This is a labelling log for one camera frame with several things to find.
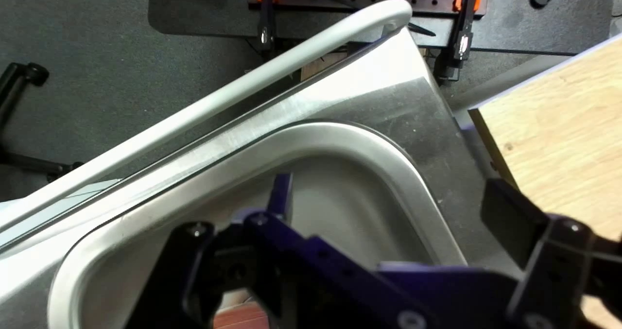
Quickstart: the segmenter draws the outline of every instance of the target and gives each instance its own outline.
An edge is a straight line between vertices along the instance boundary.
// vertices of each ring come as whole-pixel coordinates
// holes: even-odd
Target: plywood
[[[598,234],[622,233],[622,38],[526,81],[480,107],[520,190],[540,208]],[[622,329],[584,302],[599,325]]]

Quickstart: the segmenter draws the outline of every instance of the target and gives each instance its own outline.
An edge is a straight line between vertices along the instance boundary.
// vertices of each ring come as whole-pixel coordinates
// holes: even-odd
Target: wooden plank
[[[540,208],[622,232],[622,37],[480,107],[520,190]],[[622,329],[596,300],[589,319]]]

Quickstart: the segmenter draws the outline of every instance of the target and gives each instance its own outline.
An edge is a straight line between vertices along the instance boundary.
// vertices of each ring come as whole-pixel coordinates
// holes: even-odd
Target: white metal handle
[[[41,209],[64,198],[87,183],[109,174],[138,156],[165,143],[242,101],[258,90],[302,68],[371,28],[384,26],[383,33],[406,26],[413,14],[404,0],[387,0],[364,8],[304,43],[216,90],[196,103],[178,111],[124,141],[69,174],[33,192],[0,214],[0,232],[33,216]]]

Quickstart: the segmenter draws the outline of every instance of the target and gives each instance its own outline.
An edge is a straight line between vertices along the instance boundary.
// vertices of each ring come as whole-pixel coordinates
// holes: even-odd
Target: sink rim
[[[410,156],[401,148],[382,134],[362,125],[337,121],[301,121],[281,127],[239,148],[138,207],[106,221],[81,238],[65,256],[52,283],[48,302],[49,327],[80,327],[79,312],[82,294],[86,289],[85,282],[91,272],[95,271],[98,261],[120,245],[164,225],[173,216],[180,216],[181,209],[204,199],[207,194],[222,194],[240,183],[300,158],[325,155],[355,161],[382,179],[433,261],[441,264],[467,264],[426,183]],[[255,161],[254,164],[244,161],[249,156]],[[219,177],[219,180],[210,181],[214,176]],[[176,197],[180,192],[189,194],[189,199],[180,200]],[[433,213],[414,213],[421,210]]]

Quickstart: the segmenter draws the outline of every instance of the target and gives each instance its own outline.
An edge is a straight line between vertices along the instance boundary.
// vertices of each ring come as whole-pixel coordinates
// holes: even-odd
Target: sink basin
[[[363,267],[465,264],[411,159],[390,140],[348,123],[296,123],[85,236],[56,274],[50,327],[122,328],[170,231],[187,221],[225,227],[234,212],[264,207],[277,172],[294,175],[293,227]]]

